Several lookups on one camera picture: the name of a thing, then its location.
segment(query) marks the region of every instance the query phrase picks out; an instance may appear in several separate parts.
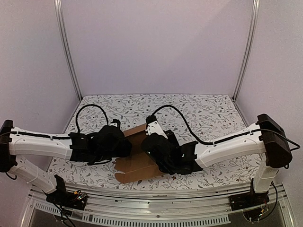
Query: white wall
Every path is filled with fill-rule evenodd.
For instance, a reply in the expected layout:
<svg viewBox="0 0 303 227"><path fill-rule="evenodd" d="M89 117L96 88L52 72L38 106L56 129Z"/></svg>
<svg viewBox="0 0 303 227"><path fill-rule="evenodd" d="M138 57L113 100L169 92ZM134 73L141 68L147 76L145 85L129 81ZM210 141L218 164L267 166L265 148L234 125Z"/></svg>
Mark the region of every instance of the white wall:
<svg viewBox="0 0 303 227"><path fill-rule="evenodd" d="M62 7L84 95L232 95L251 0L65 0Z"/></svg>
<svg viewBox="0 0 303 227"><path fill-rule="evenodd" d="M12 119L27 130L61 133L77 99L53 0L2 0L0 15L0 125ZM22 179L0 174L0 226L18 226L29 190Z"/></svg>
<svg viewBox="0 0 303 227"><path fill-rule="evenodd" d="M261 1L257 30L238 100L252 123L269 114L287 137L303 145L303 2ZM303 150L281 169L298 226L303 223Z"/></svg>

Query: black joint housing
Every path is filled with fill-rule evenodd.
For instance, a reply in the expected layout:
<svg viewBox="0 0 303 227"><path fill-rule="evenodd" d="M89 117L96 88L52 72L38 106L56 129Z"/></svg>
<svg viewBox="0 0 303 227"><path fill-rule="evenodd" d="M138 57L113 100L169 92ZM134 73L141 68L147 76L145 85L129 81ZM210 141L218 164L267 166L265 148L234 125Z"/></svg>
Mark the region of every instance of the black joint housing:
<svg viewBox="0 0 303 227"><path fill-rule="evenodd" d="M267 114L259 115L257 124L261 129L272 130L285 137L282 127ZM293 155L287 140L270 131L261 131L261 133L262 137L259 139L263 140L266 149L266 165L272 168L282 168L288 165L293 159Z"/></svg>
<svg viewBox="0 0 303 227"><path fill-rule="evenodd" d="M10 134L8 132L11 132L11 129L13 128L14 128L13 121L6 120L0 129L0 135L6 133L5 135L2 135L0 137L0 172L1 173L6 173L13 166L17 165L16 156L9 154L9 143L11 142L11 138L9 137Z"/></svg>
<svg viewBox="0 0 303 227"><path fill-rule="evenodd" d="M146 118L146 124L150 124L150 123L155 122L155 121L157 121L157 118L156 118L155 115L150 115Z"/></svg>
<svg viewBox="0 0 303 227"><path fill-rule="evenodd" d="M269 202L268 191L264 193L256 193L254 190L254 179L250 182L250 191L232 195L229 197L232 210L241 210L248 207L254 207L265 202Z"/></svg>
<svg viewBox="0 0 303 227"><path fill-rule="evenodd" d="M141 149L153 159L164 173L186 175L201 171L196 163L195 148L198 142L190 142L179 146L172 131L166 131L168 139L156 133L146 137L141 143Z"/></svg>
<svg viewBox="0 0 303 227"><path fill-rule="evenodd" d="M116 123L117 124L117 128L120 129L121 122L118 119L113 119L113 121L111 123Z"/></svg>
<svg viewBox="0 0 303 227"><path fill-rule="evenodd" d="M64 180L55 175L57 186L56 191L47 194L46 201L57 204L59 206L69 207L78 210L84 210L87 202L87 197L78 200L77 195L66 191Z"/></svg>
<svg viewBox="0 0 303 227"><path fill-rule="evenodd" d="M70 133L72 154L70 161L72 162L94 162L96 155L89 151L90 138L82 133Z"/></svg>
<svg viewBox="0 0 303 227"><path fill-rule="evenodd" d="M97 161L103 161L113 157L129 156L132 144L119 128L105 125L91 139L89 149L94 152Z"/></svg>

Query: metal pole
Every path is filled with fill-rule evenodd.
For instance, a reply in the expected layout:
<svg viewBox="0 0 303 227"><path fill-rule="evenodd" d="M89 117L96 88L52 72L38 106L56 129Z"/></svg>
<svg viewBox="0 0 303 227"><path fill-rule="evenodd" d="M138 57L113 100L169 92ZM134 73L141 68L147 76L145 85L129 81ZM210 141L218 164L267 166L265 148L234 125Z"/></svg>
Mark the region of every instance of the metal pole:
<svg viewBox="0 0 303 227"><path fill-rule="evenodd" d="M250 58L250 51L251 51L251 47L252 47L252 42L253 42L256 26L257 26L259 6L260 6L260 0L254 0L253 7L252 7L252 13L251 13L251 20L250 20L249 36L247 39L245 53L244 53L241 69L239 72L239 77L237 80L236 88L235 88L233 96L232 96L233 101L236 101L239 96L241 86L243 83L243 79L244 79L244 75L245 75L245 71L246 71L248 61Z"/></svg>
<svg viewBox="0 0 303 227"><path fill-rule="evenodd" d="M64 55L65 55L67 66L68 66L68 69L69 69L69 72L71 75L71 81L74 86L77 98L79 99L79 101L81 101L83 96L82 96L82 93L80 90L80 86L79 86L78 79L76 76L74 64L73 64L72 58L71 58L71 51L70 51L70 48L68 45L61 0L54 0L54 3L55 3L55 11L56 11L56 15L57 15L58 26L59 26L62 45L63 45Z"/></svg>

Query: wire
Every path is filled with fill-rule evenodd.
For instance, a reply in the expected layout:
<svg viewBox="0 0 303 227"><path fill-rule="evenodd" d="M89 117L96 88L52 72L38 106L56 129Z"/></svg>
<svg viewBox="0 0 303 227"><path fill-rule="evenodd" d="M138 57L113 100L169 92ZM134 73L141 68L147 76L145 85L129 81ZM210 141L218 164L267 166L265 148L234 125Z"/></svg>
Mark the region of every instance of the wire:
<svg viewBox="0 0 303 227"><path fill-rule="evenodd" d="M264 220L264 219L268 218L269 215L271 215L271 214L274 212L274 210L275 210L275 208L276 208L276 206L277 206L277 203L278 203L278 190L276 189L276 186L274 185L273 182L271 182L271 185L274 187L274 189L275 189L275 191L276 191L276 201L275 201L274 207L272 208L272 210L271 210L265 217L263 216L263 212L262 212L260 215L257 215L257 216L255 216L254 218L251 218L251 217L246 216L247 213L245 213L245 215L244 215L244 211L243 211L243 212L242 212L242 213L243 213L243 216L245 217L245 219L246 219L248 222L254 223L254 222L256 222L256 221Z"/></svg>
<svg viewBox="0 0 303 227"><path fill-rule="evenodd" d="M268 132L272 132L272 133L274 133L275 135L277 135L277 136L279 136L279 137L285 139L285 140L288 141L289 143L291 143L291 144L297 146L296 148L293 148L293 149L291 149L290 151L297 150L297 149L301 148L301 146L300 146L299 144L297 144L297 143L293 142L292 140L286 138L285 136L281 135L280 133L278 133L278 132L276 132L276 131L273 131L273 130L270 130L270 129L254 129L254 130L252 130L252 131L246 131L246 132L243 132L243 133L239 133L239 134L237 134L237 135L229 136L229 137L226 137L226 138L221 139L221 140L217 140L217 141L213 141L213 142L206 142L206 141L201 140L199 137L197 137L197 135L194 134L194 132L193 132L193 131L191 130L191 128L189 127L189 124L187 123L187 121L186 121L186 119L185 119L183 113L181 113L181 111L178 110L178 109L177 109L176 107L174 107L173 105L163 105L163 106L159 107L158 109L156 109L151 115L155 115L159 110L161 110L161 109L163 109L163 108L166 108L166 107L170 107L170 108L176 110L176 111L178 112L178 114L180 114L180 116L182 117L182 119L183 119L185 125L187 126L188 131L190 132L190 134L191 134L199 143L201 143L201 144L203 144L203 145L216 145L216 144L218 144L218 143L226 142L226 141L232 140L232 139L234 139L234 138L236 138L236 137L245 136L245 135L247 135L247 134L254 133L254 132L257 132L257 131L268 131Z"/></svg>
<svg viewBox="0 0 303 227"><path fill-rule="evenodd" d="M17 180L17 175L15 175L15 178L12 178L7 172L5 172L6 176L8 176L13 181Z"/></svg>
<svg viewBox="0 0 303 227"><path fill-rule="evenodd" d="M189 133L190 133L190 134L191 134L199 143L201 143L201 144L203 144L203 145L212 145L212 144L213 144L213 143L211 143L211 142L205 142L205 141L200 140L200 138L197 137L197 136L194 134L194 132L191 130L191 128L190 128L188 122L186 121L186 119L185 119L184 115L181 113L181 111L178 110L178 109L177 109L176 107L174 107L173 105L163 105L163 106L159 107L158 109L156 109L151 115L152 115L152 116L155 115L159 110L161 110L161 109L163 109L163 108L166 108L166 107L170 107L170 108L174 109L175 111L177 111L178 114L180 114L180 116L181 116L181 118L183 119L183 121L184 121L186 127L188 128Z"/></svg>
<svg viewBox="0 0 303 227"><path fill-rule="evenodd" d="M64 225L66 225L67 227L76 227L75 224L71 221L71 219L67 216L66 211L64 208L62 208L62 206L58 207L57 204L54 203L53 199L48 197L48 195L43 191L43 193L46 195L46 197L52 202L52 204L60 211L61 214L61 218L62 218L62 222ZM66 217L66 219L72 224L72 226L68 225L65 223L65 221L63 220L63 215Z"/></svg>
<svg viewBox="0 0 303 227"><path fill-rule="evenodd" d="M104 114L104 116L105 116L105 119L106 119L106 123L107 123L107 125L108 125L108 118L107 118L107 115L106 115L106 112L102 109L102 107L101 106L99 106L99 105L96 105L96 104L87 104L87 105L84 105L83 107L81 107L81 109L77 112L77 114L76 114L76 120L75 120L75 122L76 122L76 127L77 127L77 133L80 133L80 127L79 127L79 123L78 123L78 118L79 118L79 114L81 113L81 111L84 109L84 108L86 108L86 107L88 107L88 106L94 106L94 107L97 107L97 108L99 108L102 112L103 112L103 114Z"/></svg>
<svg viewBox="0 0 303 227"><path fill-rule="evenodd" d="M49 138L49 139L53 139L53 140L69 140L71 138L70 136L50 136L50 135L35 134L35 133L30 133L30 132L25 132L25 131L8 131L6 133L1 134L0 137L7 135L7 134Z"/></svg>
<svg viewBox="0 0 303 227"><path fill-rule="evenodd" d="M276 189L276 186L274 185L273 182L271 182L271 185L274 187L275 191L276 191L276 201L275 201L275 204L274 204L274 207L272 208L272 210L263 218L260 218L260 220L264 220L266 218L269 217L269 215L272 214L272 212L274 212L275 208L276 208L276 205L278 204L278 190Z"/></svg>
<svg viewBox="0 0 303 227"><path fill-rule="evenodd" d="M298 150L300 149L300 147L296 147L296 148L292 148L290 149L290 151L292 152L293 150ZM286 166L284 166L285 169L289 169L289 164L287 164Z"/></svg>

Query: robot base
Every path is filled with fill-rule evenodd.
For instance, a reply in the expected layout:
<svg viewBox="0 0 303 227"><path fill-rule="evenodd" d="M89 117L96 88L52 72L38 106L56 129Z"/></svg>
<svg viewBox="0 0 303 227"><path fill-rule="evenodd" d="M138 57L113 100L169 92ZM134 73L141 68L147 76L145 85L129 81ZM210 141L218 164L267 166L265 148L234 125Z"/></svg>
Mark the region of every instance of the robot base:
<svg viewBox="0 0 303 227"><path fill-rule="evenodd" d="M269 202L268 192L255 193L253 179L250 182L250 191L229 197L232 210L241 210Z"/></svg>
<svg viewBox="0 0 303 227"><path fill-rule="evenodd" d="M55 175L55 178L57 180L56 191L51 194L47 194L46 201L62 207L84 210L88 195L80 190L74 193L67 192L64 180L58 175Z"/></svg>

